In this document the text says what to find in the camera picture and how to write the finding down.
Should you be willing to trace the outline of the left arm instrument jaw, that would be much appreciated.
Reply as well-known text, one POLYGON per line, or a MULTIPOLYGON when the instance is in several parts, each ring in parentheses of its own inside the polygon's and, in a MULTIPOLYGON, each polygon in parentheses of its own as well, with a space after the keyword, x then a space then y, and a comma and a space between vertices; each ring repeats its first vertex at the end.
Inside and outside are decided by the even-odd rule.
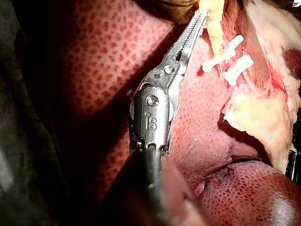
POLYGON ((205 12, 195 11, 194 16, 191 18, 182 34, 166 53, 164 60, 166 62, 177 61, 187 64, 199 36, 203 33, 204 26, 205 12))
POLYGON ((202 35, 208 13, 195 13, 190 22, 177 40, 177 52, 175 59, 181 67, 187 67, 193 48, 202 35))

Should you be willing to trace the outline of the left arm instrument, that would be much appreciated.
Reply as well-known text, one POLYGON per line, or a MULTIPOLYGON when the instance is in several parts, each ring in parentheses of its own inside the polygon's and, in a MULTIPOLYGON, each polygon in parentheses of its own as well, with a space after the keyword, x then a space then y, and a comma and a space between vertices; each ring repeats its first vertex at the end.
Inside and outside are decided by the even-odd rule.
POLYGON ((169 153, 174 117, 180 106, 179 86, 186 62, 166 57, 146 74, 130 104, 130 152, 155 147, 169 153))

